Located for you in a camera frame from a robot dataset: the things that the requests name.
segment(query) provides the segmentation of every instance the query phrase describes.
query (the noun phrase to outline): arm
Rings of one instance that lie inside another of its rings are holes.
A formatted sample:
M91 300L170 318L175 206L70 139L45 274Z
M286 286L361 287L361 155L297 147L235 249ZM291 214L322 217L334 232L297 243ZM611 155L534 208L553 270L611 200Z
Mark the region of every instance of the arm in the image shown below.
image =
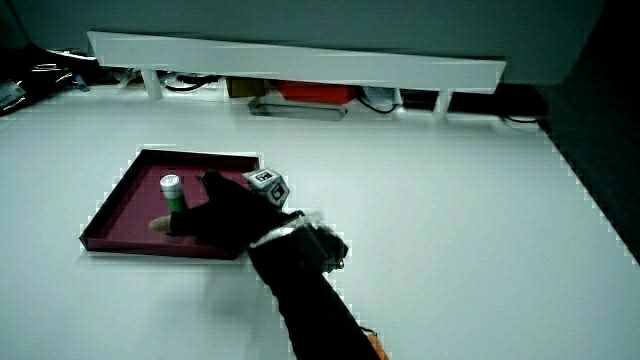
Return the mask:
M197 235L238 254L271 229L299 216L282 213L261 196L218 173L208 173L204 180L210 201L173 213L166 232ZM249 249L256 271L278 299L297 358L379 359L322 272L301 261L300 249L310 243L310 236L330 235L305 226Z

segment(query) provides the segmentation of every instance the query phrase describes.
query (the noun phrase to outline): white marker cube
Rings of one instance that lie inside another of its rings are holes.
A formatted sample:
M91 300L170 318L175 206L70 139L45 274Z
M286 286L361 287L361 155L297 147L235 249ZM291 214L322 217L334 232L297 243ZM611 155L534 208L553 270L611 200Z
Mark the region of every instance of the white marker cube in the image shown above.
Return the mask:
M273 205L282 208L289 196L289 188L280 174L271 169L260 169L242 176L247 179L251 190L266 197Z

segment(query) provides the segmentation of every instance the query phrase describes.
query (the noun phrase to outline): silver can lid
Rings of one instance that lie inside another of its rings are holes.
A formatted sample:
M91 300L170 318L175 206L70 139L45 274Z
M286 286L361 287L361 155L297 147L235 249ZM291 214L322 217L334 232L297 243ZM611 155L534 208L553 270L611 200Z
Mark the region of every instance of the silver can lid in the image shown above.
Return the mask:
M160 186L162 187L162 191L164 192L175 192L182 189L180 177L175 174L166 175L165 177L160 179Z

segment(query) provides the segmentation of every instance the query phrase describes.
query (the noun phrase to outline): wrist strap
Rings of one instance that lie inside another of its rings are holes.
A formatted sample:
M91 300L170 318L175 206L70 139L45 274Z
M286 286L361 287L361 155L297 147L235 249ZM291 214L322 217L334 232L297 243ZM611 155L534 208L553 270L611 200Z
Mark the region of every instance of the wrist strap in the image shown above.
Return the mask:
M291 220L290 222L286 223L285 225L269 231L267 234L261 237L258 241L250 243L249 247L251 249L255 249L258 246L264 245L272 240L287 236L292 232L296 231L297 229L306 225L311 225L314 228L317 228L318 223L321 220L322 220L322 215L320 215L319 212L312 212L308 215L299 216Z

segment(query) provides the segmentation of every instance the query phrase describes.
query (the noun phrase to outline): red box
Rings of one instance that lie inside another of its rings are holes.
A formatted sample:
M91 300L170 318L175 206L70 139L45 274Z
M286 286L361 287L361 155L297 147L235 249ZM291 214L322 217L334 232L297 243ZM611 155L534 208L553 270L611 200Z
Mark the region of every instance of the red box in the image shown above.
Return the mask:
M348 85L330 85L297 81L277 81L276 87L287 100L346 104L353 100L357 88Z
M257 157L142 150L80 241L88 251L235 259L239 254L206 244L195 236L172 237L149 229L151 220L170 214L160 179L167 174L180 176L187 205L195 207L209 200L196 176L218 171L249 189L242 174L259 166Z

